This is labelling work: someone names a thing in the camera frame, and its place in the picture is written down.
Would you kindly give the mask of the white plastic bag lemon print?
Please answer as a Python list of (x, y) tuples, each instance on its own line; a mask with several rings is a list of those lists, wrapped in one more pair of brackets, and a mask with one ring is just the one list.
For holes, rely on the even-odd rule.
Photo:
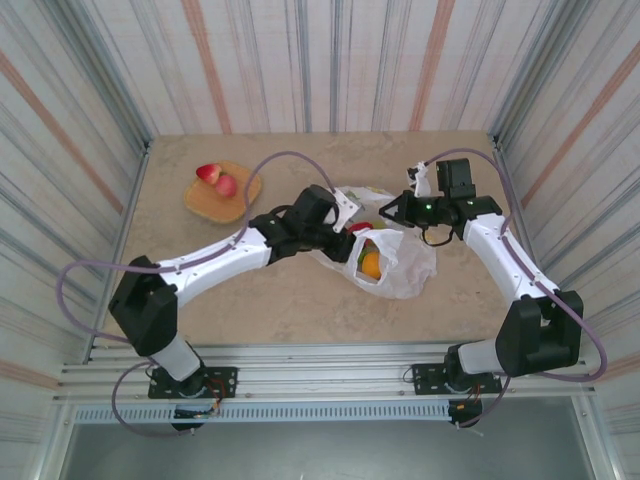
[[(385, 190), (372, 187), (342, 186), (342, 191), (361, 208), (346, 226), (358, 222), (382, 220), (379, 209), (394, 199)], [(322, 253), (313, 251), (310, 256), (324, 267), (342, 275), (358, 288), (387, 299), (409, 299), (421, 294), (426, 280), (436, 274), (435, 249), (420, 239), (421, 231), (399, 225), (388, 225), (386, 229), (367, 229), (355, 233), (356, 242), (346, 263), (336, 263)], [(357, 263), (364, 247), (380, 255), (380, 280), (374, 280), (361, 272)]]

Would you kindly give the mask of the wooden fruit tray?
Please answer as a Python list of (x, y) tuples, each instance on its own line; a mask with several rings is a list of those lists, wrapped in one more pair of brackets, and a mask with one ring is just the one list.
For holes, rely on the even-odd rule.
[(258, 174), (249, 177), (252, 172), (243, 166), (230, 161), (220, 161), (222, 174), (233, 176), (237, 181), (237, 193), (233, 198), (220, 196), (214, 185), (201, 181), (195, 172), (195, 179), (184, 194), (184, 204), (192, 212), (218, 224), (230, 224), (241, 217), (251, 206), (262, 189), (261, 178)]

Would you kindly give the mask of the black base electronics module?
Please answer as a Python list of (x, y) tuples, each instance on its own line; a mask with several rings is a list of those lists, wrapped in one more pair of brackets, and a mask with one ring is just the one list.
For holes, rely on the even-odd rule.
[(220, 415), (220, 408), (216, 406), (198, 409), (196, 407), (177, 406), (173, 412), (172, 428), (177, 432), (195, 431), (206, 421)]
[(483, 416), (480, 400), (450, 400), (448, 402), (449, 422), (457, 429), (473, 427)]

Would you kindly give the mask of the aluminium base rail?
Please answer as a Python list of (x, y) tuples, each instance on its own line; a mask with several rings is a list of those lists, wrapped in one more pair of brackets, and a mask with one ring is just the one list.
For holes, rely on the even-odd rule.
[[(393, 400), (414, 394), (408, 368), (442, 361), (445, 343), (218, 345), (196, 351), (211, 366), (239, 370), (238, 402)], [(57, 404), (106, 404), (116, 391), (124, 403), (145, 403), (144, 369), (130, 347), (99, 345), (85, 364), (62, 369)]]

